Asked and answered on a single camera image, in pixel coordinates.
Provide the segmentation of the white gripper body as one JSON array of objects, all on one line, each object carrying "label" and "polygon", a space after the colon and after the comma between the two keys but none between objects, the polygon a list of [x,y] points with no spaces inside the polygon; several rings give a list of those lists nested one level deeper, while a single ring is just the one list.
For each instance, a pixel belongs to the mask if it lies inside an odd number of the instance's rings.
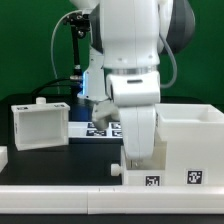
[{"label": "white gripper body", "polygon": [[109,74],[106,89],[118,108],[126,158],[150,158],[154,150],[155,105],[160,102],[159,72]]}]

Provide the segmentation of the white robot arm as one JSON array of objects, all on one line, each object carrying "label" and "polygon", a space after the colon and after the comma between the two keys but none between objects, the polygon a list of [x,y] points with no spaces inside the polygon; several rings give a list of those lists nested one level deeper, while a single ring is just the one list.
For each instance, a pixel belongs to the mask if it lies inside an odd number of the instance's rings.
[{"label": "white robot arm", "polygon": [[79,96],[93,102],[93,123],[103,130],[120,121],[126,158],[151,157],[164,87],[159,56],[190,42],[195,17],[188,0],[70,2],[90,24],[90,64]]}]

